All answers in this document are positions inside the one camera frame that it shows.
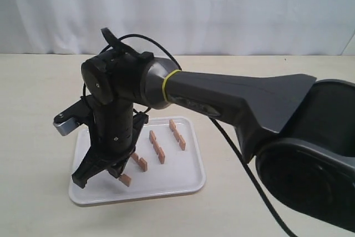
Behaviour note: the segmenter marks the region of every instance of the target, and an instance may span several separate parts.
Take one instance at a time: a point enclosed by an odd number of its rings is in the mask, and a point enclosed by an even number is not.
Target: backdrop
[[[0,0],[0,53],[98,53],[102,27],[174,54],[355,54],[355,0]],[[128,42],[138,50],[145,41]]]

